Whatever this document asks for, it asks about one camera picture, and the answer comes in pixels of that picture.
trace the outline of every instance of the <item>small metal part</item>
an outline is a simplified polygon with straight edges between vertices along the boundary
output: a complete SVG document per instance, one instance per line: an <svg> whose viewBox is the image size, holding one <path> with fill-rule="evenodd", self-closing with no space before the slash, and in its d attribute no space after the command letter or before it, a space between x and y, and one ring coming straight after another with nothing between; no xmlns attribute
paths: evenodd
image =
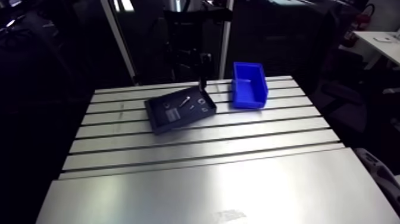
<svg viewBox="0 0 400 224"><path fill-rule="evenodd" d="M170 108L170 104L169 104L169 103L167 103L167 102L163 103L162 105L164 106L164 108L165 108L165 109L168 109L168 108Z"/></svg>
<svg viewBox="0 0 400 224"><path fill-rule="evenodd" d="M189 100L190 100L190 97L187 96L186 99L180 103L179 107L183 107Z"/></svg>
<svg viewBox="0 0 400 224"><path fill-rule="evenodd" d="M197 100L197 102L198 102L199 104L205 104L205 100L204 100L203 98L200 98L199 100Z"/></svg>

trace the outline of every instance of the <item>blue plastic bin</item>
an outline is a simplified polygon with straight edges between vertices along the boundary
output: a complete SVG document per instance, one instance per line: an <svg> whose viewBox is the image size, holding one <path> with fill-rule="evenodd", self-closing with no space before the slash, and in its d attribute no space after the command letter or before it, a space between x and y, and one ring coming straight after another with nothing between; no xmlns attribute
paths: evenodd
<svg viewBox="0 0 400 224"><path fill-rule="evenodd" d="M258 63L233 63L235 78L232 81L235 108L264 108L268 87L263 65Z"/></svg>

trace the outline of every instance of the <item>red fire extinguisher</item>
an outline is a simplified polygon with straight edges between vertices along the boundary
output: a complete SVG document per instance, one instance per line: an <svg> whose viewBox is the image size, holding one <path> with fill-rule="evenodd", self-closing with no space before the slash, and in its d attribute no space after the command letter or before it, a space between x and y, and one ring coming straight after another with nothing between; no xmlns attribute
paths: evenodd
<svg viewBox="0 0 400 224"><path fill-rule="evenodd" d="M371 7L371 11L369 13L366 12L366 9ZM367 26L371 23L372 15L375 13L375 5L368 4L365 6L364 10L361 14L357 15L353 23L350 25L349 30L347 30L345 36L343 37L342 45L348 48L352 48L357 42L358 38L353 33L353 31L363 31Z"/></svg>

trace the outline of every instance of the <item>metal surface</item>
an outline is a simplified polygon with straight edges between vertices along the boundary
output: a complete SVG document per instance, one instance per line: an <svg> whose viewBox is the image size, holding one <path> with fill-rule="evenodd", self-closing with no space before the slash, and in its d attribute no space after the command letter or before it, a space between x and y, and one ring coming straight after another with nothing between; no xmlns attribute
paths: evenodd
<svg viewBox="0 0 400 224"><path fill-rule="evenodd" d="M322 117L283 120L279 122L251 123L210 127L203 129L175 130L163 135L144 133L116 137L78 139L72 144L71 153L117 150L125 148L156 147L189 142L222 141L230 138L244 138L257 135L272 135L301 130L329 128Z"/></svg>
<svg viewBox="0 0 400 224"><path fill-rule="evenodd" d="M254 151L248 154L228 154L219 157L203 157L197 160L175 160L165 163L145 163L140 166L125 165L125 166L108 166L97 167L94 169L83 169L83 170L68 170L68 172L60 174L59 179L74 179L74 178L87 178L93 176L107 176L107 175L117 175L123 173L137 173L146 172L154 170L166 170L166 169L176 169L184 167L194 167L194 166L207 166L213 164L231 163L245 160L256 160L260 158L272 158L280 157L284 155L295 155L302 153L313 153L325 150L335 150L339 148L344 148L341 143L335 144L318 144L313 146L297 146L293 148L279 148L278 150L266 150L266 151Z"/></svg>
<svg viewBox="0 0 400 224"><path fill-rule="evenodd" d="M279 89L279 88L292 88L297 87L297 83L294 80L279 80L268 83L269 89ZM222 92L230 92L231 84L217 84L217 85L209 85L205 88L205 90L209 94L222 93ZM131 92L119 92L119 93L110 93L110 94L96 94L92 97L93 102L110 102L110 101L121 101L121 100L132 100L132 99L147 99L151 97L159 97L165 94L170 94L176 91L180 91L182 89L186 89L187 87L175 87L168 89L151 89L151 90L143 90L143 91L131 91Z"/></svg>
<svg viewBox="0 0 400 224"><path fill-rule="evenodd" d="M319 115L320 113L318 110L312 106L277 110L248 111L246 113L216 114L215 116L207 117L185 127L181 127L180 129L224 126L252 122L259 123L281 119L315 117ZM114 123L111 125L83 126L79 129L76 137L85 138L130 133L149 133L151 131L150 122L145 120L140 122Z"/></svg>
<svg viewBox="0 0 400 224"><path fill-rule="evenodd" d="M53 181L36 223L203 224L233 219L400 223L350 149Z"/></svg>
<svg viewBox="0 0 400 224"><path fill-rule="evenodd" d="M283 97L297 97L305 95L300 88L289 88L289 89L271 89L268 92L268 100L273 98L283 98ZM225 92L222 94L210 94L210 98L214 102L229 102L230 93ZM133 101L118 101L118 102L106 102L100 104L91 104L87 108L87 113L103 113L112 111L124 111L124 110L140 110L144 109L144 99L133 100Z"/></svg>
<svg viewBox="0 0 400 224"><path fill-rule="evenodd" d="M216 102L217 114L221 113L240 113L248 112L248 110L236 110L231 108L229 102ZM301 107L312 105L312 102L307 97L290 97L279 99L268 99L265 105L265 110L286 108L286 107ZM112 113L88 114L83 118L83 125L95 125L105 123L120 123L148 120L147 113L144 109L133 111L119 111Z"/></svg>
<svg viewBox="0 0 400 224"><path fill-rule="evenodd" d="M291 76L272 76L265 77L266 81L275 81L275 80L291 80ZM216 84L224 84L231 83L230 79L221 79L221 80L210 80L207 82L207 85L216 85ZM111 92L126 92L126 91L143 91L148 89L167 89L173 87L189 87L189 86L197 86L199 82L180 82L180 83L168 83L168 84L160 84L160 85L148 85L148 86L130 86L130 87L122 87L122 88L112 88L112 89L97 89L95 91L96 94L105 94Z"/></svg>
<svg viewBox="0 0 400 224"><path fill-rule="evenodd" d="M174 145L149 150L125 150L106 153L71 155L64 163L63 170L86 169L93 167L122 166L161 161L176 161L188 158L210 157L237 153L276 150L278 148L298 147L326 142L339 142L331 130L288 133L257 138L232 139L218 142Z"/></svg>

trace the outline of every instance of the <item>black plate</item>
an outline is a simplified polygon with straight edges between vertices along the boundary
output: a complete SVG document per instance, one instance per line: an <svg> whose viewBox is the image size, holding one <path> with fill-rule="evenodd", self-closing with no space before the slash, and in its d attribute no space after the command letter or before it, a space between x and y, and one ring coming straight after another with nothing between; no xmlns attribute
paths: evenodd
<svg viewBox="0 0 400 224"><path fill-rule="evenodd" d="M180 107L187 97L190 97L190 100ZM204 99L204 103L200 104L199 99ZM157 135L217 112L217 106L210 96L204 91L201 92L198 86L151 98L145 101L145 106L153 133Z"/></svg>

